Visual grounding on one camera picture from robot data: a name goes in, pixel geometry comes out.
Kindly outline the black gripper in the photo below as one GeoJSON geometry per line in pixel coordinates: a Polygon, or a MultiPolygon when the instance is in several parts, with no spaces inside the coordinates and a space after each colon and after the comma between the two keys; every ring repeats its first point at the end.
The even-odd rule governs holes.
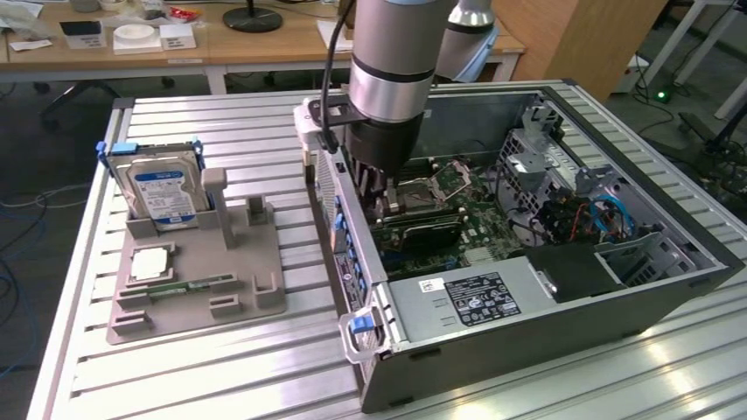
{"type": "Polygon", "coordinates": [[[368,167],[396,175],[410,157],[422,117],[388,123],[365,120],[346,128],[345,149],[350,157],[368,167]]]}

